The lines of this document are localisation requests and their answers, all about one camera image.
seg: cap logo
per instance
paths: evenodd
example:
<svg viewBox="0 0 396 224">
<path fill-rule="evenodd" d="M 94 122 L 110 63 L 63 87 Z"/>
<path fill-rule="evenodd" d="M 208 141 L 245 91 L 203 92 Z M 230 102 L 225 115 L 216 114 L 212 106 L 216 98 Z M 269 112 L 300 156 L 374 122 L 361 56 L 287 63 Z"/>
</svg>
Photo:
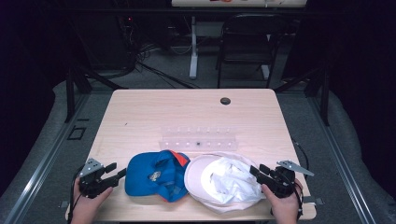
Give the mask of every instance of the cap logo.
<svg viewBox="0 0 396 224">
<path fill-rule="evenodd" d="M 152 175 L 149 175 L 148 178 L 151 181 L 155 182 L 155 181 L 157 181 L 157 178 L 160 176 L 161 176 L 161 171 L 157 171 L 157 172 L 154 172 Z"/>
</svg>

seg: crumpled fabric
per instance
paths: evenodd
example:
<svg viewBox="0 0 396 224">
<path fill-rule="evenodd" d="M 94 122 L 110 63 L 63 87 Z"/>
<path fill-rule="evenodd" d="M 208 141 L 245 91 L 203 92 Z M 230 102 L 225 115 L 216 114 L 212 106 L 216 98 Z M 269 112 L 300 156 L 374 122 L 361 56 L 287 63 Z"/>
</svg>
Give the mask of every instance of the crumpled fabric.
<svg viewBox="0 0 396 224">
<path fill-rule="evenodd" d="M 241 161 L 222 157 L 206 166 L 201 183 L 218 203 L 257 202 L 265 196 L 249 169 Z"/>
</svg>

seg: table leg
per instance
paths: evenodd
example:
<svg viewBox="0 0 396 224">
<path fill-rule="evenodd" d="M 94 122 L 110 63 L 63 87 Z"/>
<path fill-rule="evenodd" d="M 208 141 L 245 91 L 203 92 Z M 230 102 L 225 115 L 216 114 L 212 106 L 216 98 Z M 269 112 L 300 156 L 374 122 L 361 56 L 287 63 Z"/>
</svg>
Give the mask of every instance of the table leg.
<svg viewBox="0 0 396 224">
<path fill-rule="evenodd" d="M 197 53 L 197 35 L 196 35 L 196 23 L 195 17 L 191 18 L 191 65 L 190 65 L 190 78 L 197 78 L 197 65 L 198 65 L 198 53 Z"/>
</svg>

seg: baseball cap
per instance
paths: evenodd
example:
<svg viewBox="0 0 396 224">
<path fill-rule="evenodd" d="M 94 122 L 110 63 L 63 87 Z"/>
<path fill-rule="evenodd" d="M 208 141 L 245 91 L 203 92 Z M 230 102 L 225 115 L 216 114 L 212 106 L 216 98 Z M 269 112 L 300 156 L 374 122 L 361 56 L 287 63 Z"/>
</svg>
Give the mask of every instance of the baseball cap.
<svg viewBox="0 0 396 224">
<path fill-rule="evenodd" d="M 244 210 L 265 198 L 250 165 L 256 166 L 233 152 L 203 154 L 189 163 L 184 184 L 192 198 L 216 213 Z"/>
<path fill-rule="evenodd" d="M 131 158 L 125 176 L 130 196 L 159 194 L 169 203 L 186 195 L 184 174 L 190 159 L 172 150 L 146 152 Z"/>
</svg>

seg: human hand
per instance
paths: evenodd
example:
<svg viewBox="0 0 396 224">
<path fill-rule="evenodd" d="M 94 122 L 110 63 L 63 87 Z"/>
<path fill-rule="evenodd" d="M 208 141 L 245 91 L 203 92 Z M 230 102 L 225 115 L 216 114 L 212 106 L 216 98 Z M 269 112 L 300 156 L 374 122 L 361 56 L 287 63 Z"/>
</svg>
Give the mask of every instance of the human hand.
<svg viewBox="0 0 396 224">
<path fill-rule="evenodd" d="M 296 187 L 299 197 L 301 196 L 301 191 L 303 185 L 298 179 L 294 180 L 295 184 L 299 185 Z M 295 195 L 292 193 L 287 198 L 278 198 L 275 194 L 266 186 L 262 185 L 262 192 L 272 205 L 272 211 L 274 217 L 276 218 L 277 224 L 294 224 L 297 223 L 297 215 L 299 210 L 299 202 Z"/>
<path fill-rule="evenodd" d="M 81 196 L 79 191 L 79 178 L 76 179 L 74 186 L 74 200 L 76 206 L 73 209 L 72 224 L 89 224 L 93 222 L 96 211 L 105 199 L 111 194 L 113 188 L 108 188 L 94 199 Z"/>
</svg>

